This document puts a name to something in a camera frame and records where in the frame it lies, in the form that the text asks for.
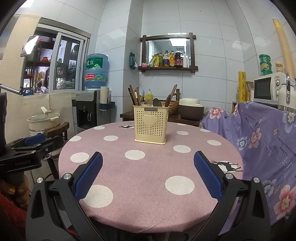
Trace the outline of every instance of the blue gripper pad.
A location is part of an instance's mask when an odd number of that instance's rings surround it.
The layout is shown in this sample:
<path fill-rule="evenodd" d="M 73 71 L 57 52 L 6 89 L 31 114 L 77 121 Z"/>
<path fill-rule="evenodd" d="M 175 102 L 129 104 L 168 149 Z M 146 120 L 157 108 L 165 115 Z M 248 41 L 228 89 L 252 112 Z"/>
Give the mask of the blue gripper pad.
<path fill-rule="evenodd" d="M 33 146 L 33 145 L 39 144 L 41 142 L 44 142 L 45 139 L 46 139 L 45 134 L 40 134 L 40 135 L 36 135 L 36 136 L 32 136 L 32 137 L 27 137 L 24 144 L 26 146 Z"/>
<path fill-rule="evenodd" d="M 194 154 L 193 160 L 194 166 L 201 176 L 212 198 L 216 198 L 219 201 L 223 196 L 222 183 L 208 164 L 208 160 L 206 160 L 199 152 Z"/>
<path fill-rule="evenodd" d="M 77 200 L 85 198 L 91 188 L 96 176 L 103 166 L 103 156 L 100 152 L 91 157 L 79 179 L 75 183 L 75 198 Z"/>

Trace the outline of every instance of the microwave door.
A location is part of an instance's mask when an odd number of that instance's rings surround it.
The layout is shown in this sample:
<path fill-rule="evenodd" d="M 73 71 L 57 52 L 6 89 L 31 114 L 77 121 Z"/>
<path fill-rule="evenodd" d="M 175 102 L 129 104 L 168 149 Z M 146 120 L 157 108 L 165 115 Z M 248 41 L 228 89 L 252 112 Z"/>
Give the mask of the microwave door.
<path fill-rule="evenodd" d="M 254 81 L 254 98 L 271 100 L 271 77 Z"/>

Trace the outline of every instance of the purple tablecloth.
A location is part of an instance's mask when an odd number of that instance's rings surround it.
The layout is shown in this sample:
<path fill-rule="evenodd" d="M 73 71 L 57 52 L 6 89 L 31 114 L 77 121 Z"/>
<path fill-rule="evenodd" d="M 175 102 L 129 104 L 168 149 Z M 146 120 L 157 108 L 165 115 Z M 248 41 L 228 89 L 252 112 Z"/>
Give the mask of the purple tablecloth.
<path fill-rule="evenodd" d="M 167 142 L 135 142 L 133 121 L 111 123 L 73 137 L 59 156 L 59 174 L 73 173 L 95 151 L 103 167 L 81 206 L 86 214 L 130 232 L 184 231 L 205 220 L 217 200 L 193 164 L 201 150 L 222 170 L 242 178 L 239 152 L 222 136 L 194 126 L 167 125 Z"/>
<path fill-rule="evenodd" d="M 259 177 L 271 223 L 295 207 L 296 116 L 255 102 L 238 103 L 234 113 L 212 108 L 203 126 L 229 140 L 244 162 L 245 180 Z"/>

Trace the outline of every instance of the microwave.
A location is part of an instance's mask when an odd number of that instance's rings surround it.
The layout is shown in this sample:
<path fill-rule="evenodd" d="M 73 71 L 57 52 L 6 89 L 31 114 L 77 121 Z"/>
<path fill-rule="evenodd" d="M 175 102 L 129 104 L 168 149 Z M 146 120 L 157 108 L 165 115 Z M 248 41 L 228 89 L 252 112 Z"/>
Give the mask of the microwave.
<path fill-rule="evenodd" d="M 260 76 L 254 80 L 254 101 L 266 104 L 278 104 L 279 90 L 285 82 L 282 72 Z"/>

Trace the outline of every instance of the cream plastic utensil basket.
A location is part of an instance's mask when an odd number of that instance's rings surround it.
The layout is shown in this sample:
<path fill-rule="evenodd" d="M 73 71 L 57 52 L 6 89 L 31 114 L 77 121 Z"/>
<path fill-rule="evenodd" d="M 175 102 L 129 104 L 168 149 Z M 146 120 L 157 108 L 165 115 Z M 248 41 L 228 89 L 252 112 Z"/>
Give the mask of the cream plastic utensil basket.
<path fill-rule="evenodd" d="M 135 141 L 164 145 L 168 123 L 168 107 L 135 106 Z"/>

